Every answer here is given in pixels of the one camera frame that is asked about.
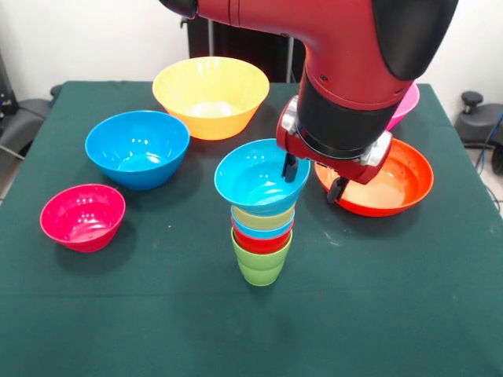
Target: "orange bowl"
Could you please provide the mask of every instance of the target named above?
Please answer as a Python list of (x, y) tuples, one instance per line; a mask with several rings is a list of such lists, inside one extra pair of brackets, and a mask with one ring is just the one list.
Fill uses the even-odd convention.
[(192, 137), (221, 140), (248, 125), (269, 93), (269, 80), (242, 60), (198, 57), (162, 70), (152, 91), (168, 113), (187, 125)]
[[(316, 164), (316, 175), (325, 190), (339, 175)], [(433, 169), (416, 149), (398, 139), (380, 172), (367, 185), (350, 182), (339, 201), (346, 210), (362, 216), (381, 218), (398, 214), (418, 204), (433, 186)]]

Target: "light blue bowl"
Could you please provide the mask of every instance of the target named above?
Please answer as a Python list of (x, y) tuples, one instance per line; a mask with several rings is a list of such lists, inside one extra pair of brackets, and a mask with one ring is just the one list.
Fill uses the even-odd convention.
[(190, 133), (163, 112), (125, 112), (95, 126), (86, 153), (110, 179), (132, 190), (166, 182), (182, 163)]
[(285, 212), (299, 198), (310, 171), (310, 161), (299, 159), (296, 179), (285, 182), (281, 177), (285, 153), (276, 139), (257, 140), (234, 149), (215, 171), (218, 193), (250, 214)]

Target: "light green cup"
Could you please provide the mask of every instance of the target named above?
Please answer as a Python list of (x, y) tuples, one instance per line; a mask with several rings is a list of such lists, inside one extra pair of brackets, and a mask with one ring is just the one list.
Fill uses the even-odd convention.
[(256, 287), (265, 287), (276, 281), (286, 255), (292, 244), (293, 231), (290, 231), (288, 243), (280, 250), (272, 254), (253, 254), (239, 246), (234, 239), (232, 228), (230, 229), (230, 239), (233, 241), (234, 251), (237, 256), (237, 264), (243, 274), (244, 279)]
[(295, 213), (295, 208), (296, 205), (294, 204), (285, 212), (281, 214), (275, 214), (274, 216), (257, 216), (254, 214), (249, 214), (245, 210), (241, 210), (236, 206), (232, 206), (230, 210), (234, 218), (236, 218), (236, 220), (238, 220), (244, 226), (257, 230), (271, 230), (281, 228), (283, 225), (292, 220), (292, 215)]

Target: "bowl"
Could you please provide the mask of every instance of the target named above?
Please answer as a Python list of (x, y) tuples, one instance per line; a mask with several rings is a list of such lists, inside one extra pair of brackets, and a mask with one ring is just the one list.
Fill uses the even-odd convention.
[(230, 204), (249, 214), (281, 214), (296, 203), (310, 171), (310, 161), (299, 159), (296, 178), (285, 182), (281, 177), (285, 156), (276, 139), (241, 145), (217, 166), (215, 187)]
[[(325, 190), (339, 175), (316, 164), (316, 175)], [(370, 217), (398, 214), (418, 204), (433, 187), (433, 169), (410, 145), (393, 139), (391, 150), (380, 172), (367, 185), (350, 182), (339, 205)]]
[(407, 90), (406, 95), (402, 98), (402, 102), (398, 105), (391, 121), (386, 126), (386, 131), (395, 127), (402, 119), (406, 117), (419, 103), (420, 91), (417, 84), (414, 83)]
[(47, 202), (40, 214), (40, 226), (61, 245), (92, 253), (110, 242), (125, 212), (126, 202), (117, 190), (105, 185), (80, 185)]
[(193, 137), (221, 140), (248, 125), (269, 93), (269, 80), (242, 60), (198, 57), (165, 68), (154, 79), (152, 91)]
[(113, 181), (132, 190), (166, 182), (189, 147), (187, 127), (163, 112), (125, 112), (95, 126), (86, 153)]

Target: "white wall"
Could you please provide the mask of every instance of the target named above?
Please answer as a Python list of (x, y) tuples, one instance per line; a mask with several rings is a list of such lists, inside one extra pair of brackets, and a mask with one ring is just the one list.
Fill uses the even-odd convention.
[[(503, 102), (503, 0), (460, 0), (419, 82), (453, 119), (460, 93)], [(188, 57), (180, 16), (157, 0), (0, 0), (0, 50), (20, 99), (47, 97), (68, 79), (152, 80)]]
[(189, 56), (157, 0), (0, 0), (0, 50), (20, 99), (66, 80), (153, 80)]

